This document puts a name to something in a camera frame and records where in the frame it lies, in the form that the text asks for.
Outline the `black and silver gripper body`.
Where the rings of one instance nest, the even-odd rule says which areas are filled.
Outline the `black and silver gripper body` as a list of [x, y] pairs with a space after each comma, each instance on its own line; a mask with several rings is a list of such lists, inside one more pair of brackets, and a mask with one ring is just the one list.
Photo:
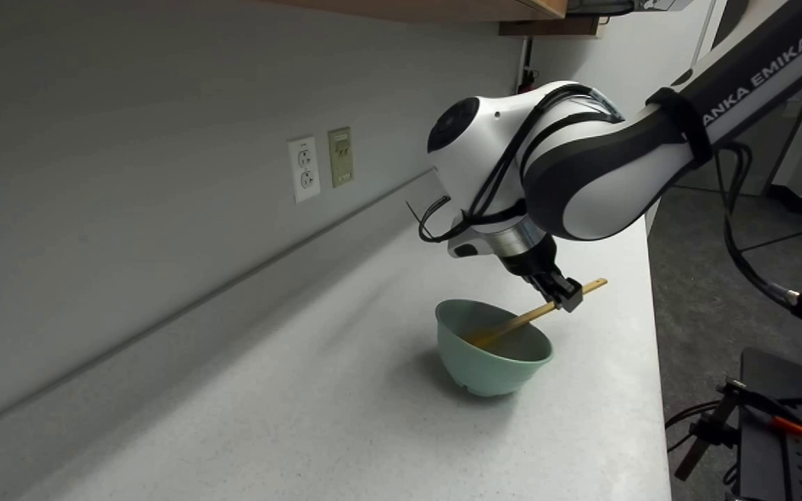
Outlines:
[[459, 238], [488, 238], [488, 244], [494, 247], [494, 256], [512, 274], [522, 274], [524, 280], [529, 280], [534, 272], [548, 272], [548, 274], [562, 277], [562, 272], [556, 266], [554, 238], [547, 230], [541, 230], [538, 224], [533, 224], [529, 220], [509, 224], [504, 230], [497, 230], [497, 234], [480, 234], [480, 230], [469, 228], [459, 235], [455, 235], [451, 241], [459, 241]]

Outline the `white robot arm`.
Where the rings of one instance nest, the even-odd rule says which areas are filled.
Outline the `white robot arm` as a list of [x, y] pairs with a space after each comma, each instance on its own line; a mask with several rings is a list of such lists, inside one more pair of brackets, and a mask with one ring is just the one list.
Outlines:
[[576, 308], [584, 286], [554, 265], [556, 244], [622, 234], [800, 82], [802, 0], [751, 0], [704, 61], [633, 117], [582, 80], [462, 98], [427, 138], [455, 223], [421, 235], [456, 259], [497, 256], [547, 301]]

